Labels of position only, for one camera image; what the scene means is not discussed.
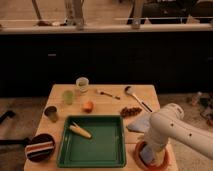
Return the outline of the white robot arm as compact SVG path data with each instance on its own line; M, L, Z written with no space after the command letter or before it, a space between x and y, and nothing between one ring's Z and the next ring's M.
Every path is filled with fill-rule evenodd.
M145 149L140 152L146 164L160 165L165 156L168 139L179 141L213 160L213 133L191 126L183 121L184 111L170 103L153 112L149 129L144 135Z

